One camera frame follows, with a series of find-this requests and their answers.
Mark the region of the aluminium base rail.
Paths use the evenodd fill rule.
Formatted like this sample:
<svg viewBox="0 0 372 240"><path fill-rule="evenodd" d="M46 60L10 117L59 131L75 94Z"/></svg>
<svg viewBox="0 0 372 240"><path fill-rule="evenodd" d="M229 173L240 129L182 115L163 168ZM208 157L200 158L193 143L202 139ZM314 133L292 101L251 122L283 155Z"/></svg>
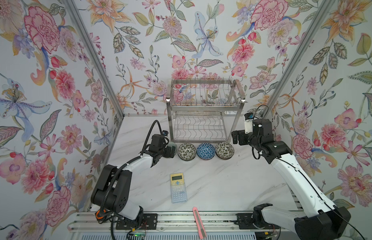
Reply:
<svg viewBox="0 0 372 240"><path fill-rule="evenodd" d="M182 212L144 212L145 215L156 214L156 229L149 227L142 228L149 233L170 233L170 232L197 232L198 227L192 211ZM244 232L241 229L237 215L250 216L251 211L199 211L202 224L205 230L210 232ZM70 233L101 232L108 233L111 223L99 224L94 212L76 214L75 220L68 225Z"/></svg>

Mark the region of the blue patterned ceramic bowl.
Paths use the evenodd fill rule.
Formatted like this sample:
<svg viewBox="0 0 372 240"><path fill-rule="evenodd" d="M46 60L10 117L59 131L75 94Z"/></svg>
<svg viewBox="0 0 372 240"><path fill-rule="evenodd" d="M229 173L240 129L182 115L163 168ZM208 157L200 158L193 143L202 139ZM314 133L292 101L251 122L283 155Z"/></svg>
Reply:
<svg viewBox="0 0 372 240"><path fill-rule="evenodd" d="M197 147L197 155L202 160L210 160L215 156L215 147L210 143L202 143Z"/></svg>

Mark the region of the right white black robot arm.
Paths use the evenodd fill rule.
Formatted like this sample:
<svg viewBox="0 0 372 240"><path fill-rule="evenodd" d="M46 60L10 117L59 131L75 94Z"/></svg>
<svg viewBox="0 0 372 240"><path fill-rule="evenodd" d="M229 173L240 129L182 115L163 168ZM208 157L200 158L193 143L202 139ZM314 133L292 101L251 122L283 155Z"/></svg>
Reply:
<svg viewBox="0 0 372 240"><path fill-rule="evenodd" d="M348 226L351 214L338 207L310 179L292 150L276 141L272 123L267 119L246 120L245 129L232 132L233 143L249 145L283 177L295 194L303 211L296 213L265 203L254 207L252 223L263 229L277 225L295 233L301 240L336 240Z"/></svg>

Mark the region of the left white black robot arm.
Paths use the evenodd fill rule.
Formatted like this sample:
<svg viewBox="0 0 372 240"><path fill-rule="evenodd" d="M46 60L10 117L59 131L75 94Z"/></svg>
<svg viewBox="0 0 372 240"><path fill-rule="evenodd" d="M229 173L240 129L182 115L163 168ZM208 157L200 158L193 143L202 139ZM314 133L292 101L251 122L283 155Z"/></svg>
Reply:
<svg viewBox="0 0 372 240"><path fill-rule="evenodd" d="M126 221L133 227L143 222L144 210L129 200L133 173L140 173L155 166L161 158L173 158L177 145L159 134L152 136L151 143L144 145L139 156L124 163L119 168L106 165L91 195L91 203L99 206L95 213L97 222L102 224L115 218Z"/></svg>

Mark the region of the yellow blue calculator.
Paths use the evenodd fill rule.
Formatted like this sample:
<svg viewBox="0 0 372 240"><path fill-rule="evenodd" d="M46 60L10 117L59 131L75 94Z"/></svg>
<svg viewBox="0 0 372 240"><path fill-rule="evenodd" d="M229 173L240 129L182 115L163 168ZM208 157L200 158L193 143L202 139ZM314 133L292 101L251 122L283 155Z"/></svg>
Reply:
<svg viewBox="0 0 372 240"><path fill-rule="evenodd" d="M184 174L183 173L171 174L170 184L171 184L172 203L175 204L175 203L186 202L188 198L187 198Z"/></svg>

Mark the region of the pink utility knife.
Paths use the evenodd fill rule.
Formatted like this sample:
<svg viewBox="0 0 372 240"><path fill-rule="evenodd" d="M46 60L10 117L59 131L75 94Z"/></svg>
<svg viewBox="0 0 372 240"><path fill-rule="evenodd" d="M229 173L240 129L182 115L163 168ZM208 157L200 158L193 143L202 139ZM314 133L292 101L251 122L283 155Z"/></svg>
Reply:
<svg viewBox="0 0 372 240"><path fill-rule="evenodd" d="M197 207L193 207L193 215L197 225L199 238L200 240L204 240L207 237L207 233Z"/></svg>

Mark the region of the black white floral bowl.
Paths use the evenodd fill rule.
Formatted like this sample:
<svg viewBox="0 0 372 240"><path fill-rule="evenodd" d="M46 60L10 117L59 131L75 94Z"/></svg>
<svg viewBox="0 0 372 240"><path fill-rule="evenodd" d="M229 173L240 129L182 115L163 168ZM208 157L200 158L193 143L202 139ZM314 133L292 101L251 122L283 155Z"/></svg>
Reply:
<svg viewBox="0 0 372 240"><path fill-rule="evenodd" d="M234 147L226 142L221 142L216 145L216 155L222 160L228 160L232 158L235 154Z"/></svg>
<svg viewBox="0 0 372 240"><path fill-rule="evenodd" d="M197 155L197 149L193 144L184 143L178 148L178 156L183 161L191 161Z"/></svg>

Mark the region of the steel two-tier dish rack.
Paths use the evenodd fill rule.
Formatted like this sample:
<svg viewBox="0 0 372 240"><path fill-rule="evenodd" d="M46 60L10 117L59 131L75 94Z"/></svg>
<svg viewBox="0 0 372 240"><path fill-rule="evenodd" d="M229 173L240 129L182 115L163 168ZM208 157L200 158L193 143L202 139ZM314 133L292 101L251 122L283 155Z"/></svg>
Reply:
<svg viewBox="0 0 372 240"><path fill-rule="evenodd" d="M242 115L246 95L239 80L170 80L167 112L175 143L228 142Z"/></svg>

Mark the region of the pale green ceramic bowl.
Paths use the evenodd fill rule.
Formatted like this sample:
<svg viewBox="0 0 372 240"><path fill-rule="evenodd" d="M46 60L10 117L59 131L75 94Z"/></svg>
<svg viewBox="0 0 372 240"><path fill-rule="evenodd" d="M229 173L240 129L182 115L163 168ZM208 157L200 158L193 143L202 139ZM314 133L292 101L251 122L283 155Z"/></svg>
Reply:
<svg viewBox="0 0 372 240"><path fill-rule="evenodd" d="M169 158L174 158L174 156L177 154L178 146L174 142L169 142L167 145Z"/></svg>

